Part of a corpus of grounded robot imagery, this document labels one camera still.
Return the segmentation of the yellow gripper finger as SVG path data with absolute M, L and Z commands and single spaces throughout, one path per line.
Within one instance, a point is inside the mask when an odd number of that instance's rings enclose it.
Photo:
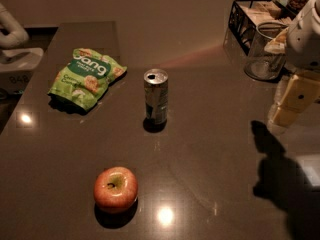
M 290 77 L 283 77 L 270 108 L 270 122 L 280 127 L 289 127 L 319 97 L 319 72 L 297 71 Z

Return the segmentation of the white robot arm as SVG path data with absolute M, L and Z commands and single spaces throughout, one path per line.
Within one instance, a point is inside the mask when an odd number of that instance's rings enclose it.
M 268 120 L 288 128 L 320 95 L 320 0 L 309 0 L 289 25 L 285 54 L 292 74 L 279 81 Z

